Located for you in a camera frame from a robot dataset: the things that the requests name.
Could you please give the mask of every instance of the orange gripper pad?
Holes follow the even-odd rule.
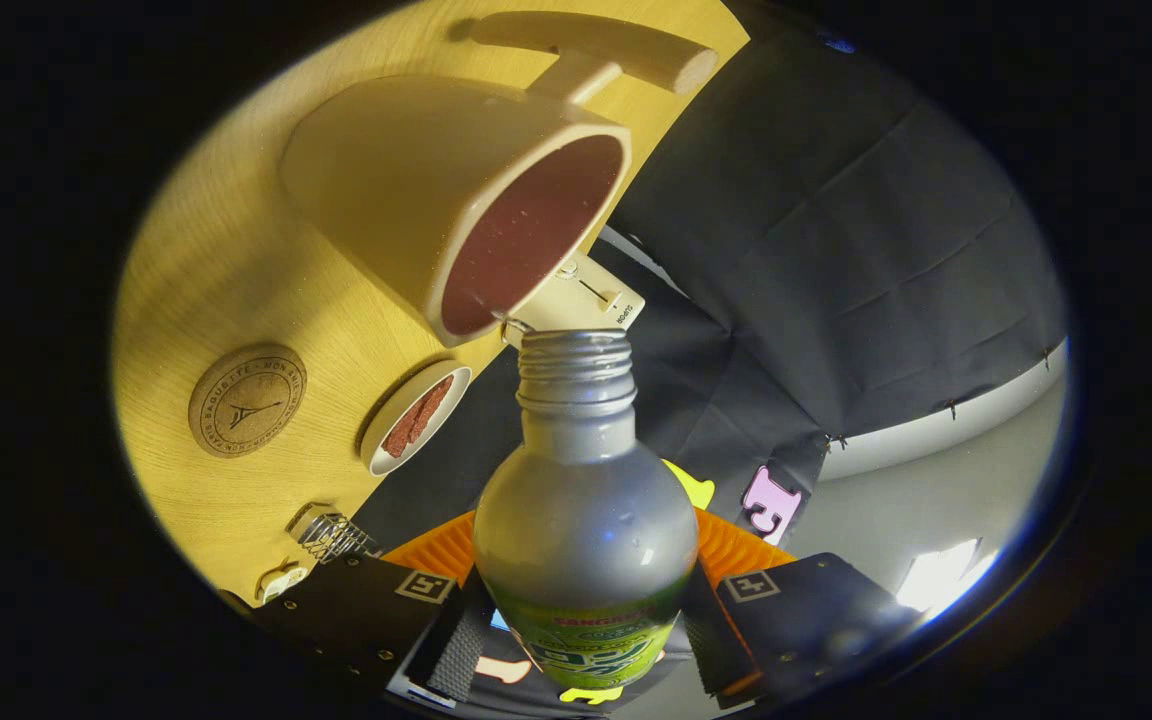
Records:
[[[790,553],[736,528],[712,511],[696,509],[700,530],[699,555],[710,588],[727,575],[765,570],[794,561]],[[438,573],[465,584],[473,566],[473,511],[429,530],[401,544],[381,558],[414,570]]]
[[[447,575],[465,585],[473,569],[473,511],[404,541],[380,559],[412,570]]]
[[[763,541],[749,530],[736,528],[713,511],[696,509],[696,524],[700,529],[700,566],[705,569],[708,586],[718,589],[727,575],[767,570],[778,564],[794,562],[790,553]]]

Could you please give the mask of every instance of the light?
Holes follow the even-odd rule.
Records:
[[[948,606],[954,605],[960,597],[963,597],[963,593],[968,592],[969,589],[972,589],[972,585],[977,583],[979,578],[984,577],[984,573],[988,570],[990,566],[993,564],[993,560],[996,558],[998,551],[993,551],[988,555],[982,558],[977,564],[973,564],[972,569],[968,570],[968,573],[963,575],[963,579],[960,579],[955,584],[954,591],[949,592],[940,602],[932,606],[931,611],[927,611],[927,620],[940,615],[941,612],[945,612]]]
[[[967,591],[965,588],[958,586],[960,581],[964,578],[964,573],[972,562],[972,555],[979,544],[980,538],[973,538],[948,550],[927,552],[915,558],[909,566],[905,582],[901,583],[900,590],[896,591],[896,602],[924,612],[933,607],[943,609],[948,602],[957,600],[957,597]]]

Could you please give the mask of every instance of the bottle neck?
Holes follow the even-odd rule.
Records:
[[[522,442],[559,462],[596,462],[637,444],[623,329],[531,332],[518,354]]]

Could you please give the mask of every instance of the mug handle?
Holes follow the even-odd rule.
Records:
[[[558,61],[526,89],[582,105],[621,73],[689,94],[718,65],[698,41],[624,20],[579,13],[520,10],[477,20],[470,37],[483,45],[558,53]]]

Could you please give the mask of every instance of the beige mug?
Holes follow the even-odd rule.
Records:
[[[630,132],[581,105],[621,73],[685,92],[717,63],[694,41],[593,15],[499,13],[471,36],[558,61],[526,90],[361,82],[301,120],[280,167],[317,229],[447,347],[531,300],[626,181]]]

